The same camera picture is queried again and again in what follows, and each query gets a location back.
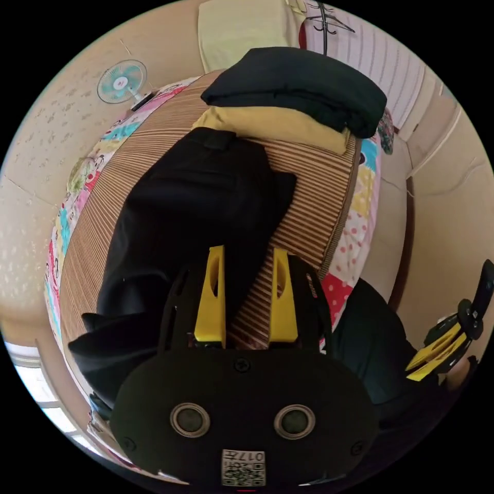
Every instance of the yellow bracket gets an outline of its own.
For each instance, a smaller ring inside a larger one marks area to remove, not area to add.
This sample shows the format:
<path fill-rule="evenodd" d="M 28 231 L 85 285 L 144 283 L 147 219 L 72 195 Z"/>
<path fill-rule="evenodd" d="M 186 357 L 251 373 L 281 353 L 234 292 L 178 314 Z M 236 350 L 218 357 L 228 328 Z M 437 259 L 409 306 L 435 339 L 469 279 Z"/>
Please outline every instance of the yellow bracket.
<path fill-rule="evenodd" d="M 419 350 L 405 370 L 410 371 L 416 367 L 417 369 L 409 374 L 407 378 L 412 381 L 421 381 L 441 365 L 454 351 L 465 343 L 467 339 L 465 334 L 457 337 L 460 331 L 461 326 L 456 323 L 435 342 Z"/>
<path fill-rule="evenodd" d="M 211 247 L 197 313 L 194 337 L 199 343 L 226 347 L 224 246 Z"/>
<path fill-rule="evenodd" d="M 294 343 L 298 338 L 288 252 L 274 249 L 269 343 Z"/>

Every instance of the striped mat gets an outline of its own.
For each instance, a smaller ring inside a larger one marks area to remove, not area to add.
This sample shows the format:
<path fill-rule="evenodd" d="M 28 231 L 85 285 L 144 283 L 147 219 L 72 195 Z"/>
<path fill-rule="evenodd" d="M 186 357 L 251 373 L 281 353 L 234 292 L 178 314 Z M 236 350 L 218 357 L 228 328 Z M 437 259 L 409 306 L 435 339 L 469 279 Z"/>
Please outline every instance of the striped mat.
<path fill-rule="evenodd" d="M 201 93 L 219 72 L 207 74 L 157 109 L 122 144 L 81 213 L 65 256 L 60 283 L 62 341 L 85 333 L 84 312 L 96 310 L 108 247 L 128 193 L 207 109 Z M 228 334 L 239 348 L 262 349 L 268 339 L 272 250 L 287 249 L 324 276 L 346 220 L 355 185 L 360 141 L 350 138 L 338 156 L 312 146 L 253 139 L 266 149 L 274 170 L 297 175 L 292 205 L 274 233 L 264 265 Z"/>

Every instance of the sticker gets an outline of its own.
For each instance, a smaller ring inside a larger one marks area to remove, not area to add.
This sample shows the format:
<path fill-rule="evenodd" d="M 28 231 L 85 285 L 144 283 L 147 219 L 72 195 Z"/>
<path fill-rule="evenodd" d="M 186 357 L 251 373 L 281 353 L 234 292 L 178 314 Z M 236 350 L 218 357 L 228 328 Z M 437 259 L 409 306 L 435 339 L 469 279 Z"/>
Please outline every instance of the sticker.
<path fill-rule="evenodd" d="M 221 482 L 230 487 L 260 487 L 266 485 L 264 451 L 224 449 L 221 459 Z"/>

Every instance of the floor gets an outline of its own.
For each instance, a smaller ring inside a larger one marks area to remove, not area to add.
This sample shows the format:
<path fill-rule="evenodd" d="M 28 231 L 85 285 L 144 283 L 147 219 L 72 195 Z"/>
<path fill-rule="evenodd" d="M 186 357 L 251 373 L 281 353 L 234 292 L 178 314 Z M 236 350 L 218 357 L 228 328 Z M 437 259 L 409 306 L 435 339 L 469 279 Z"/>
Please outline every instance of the floor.
<path fill-rule="evenodd" d="M 376 229 L 362 278 L 388 301 L 401 261 L 407 223 L 407 175 L 412 163 L 407 144 L 395 136 L 392 155 L 381 159 Z"/>

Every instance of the circular sensor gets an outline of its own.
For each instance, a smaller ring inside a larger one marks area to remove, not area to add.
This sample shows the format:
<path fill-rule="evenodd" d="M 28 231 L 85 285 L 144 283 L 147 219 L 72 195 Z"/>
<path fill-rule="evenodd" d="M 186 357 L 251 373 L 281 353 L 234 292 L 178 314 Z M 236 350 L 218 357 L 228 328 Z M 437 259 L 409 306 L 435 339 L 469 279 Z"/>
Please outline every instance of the circular sensor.
<path fill-rule="evenodd" d="M 284 439 L 302 439 L 315 425 L 314 412 L 304 405 L 288 405 L 274 418 L 274 430 Z"/>
<path fill-rule="evenodd" d="M 207 412 L 195 403 L 181 403 L 170 414 L 173 429 L 184 437 L 201 437 L 211 424 Z"/>

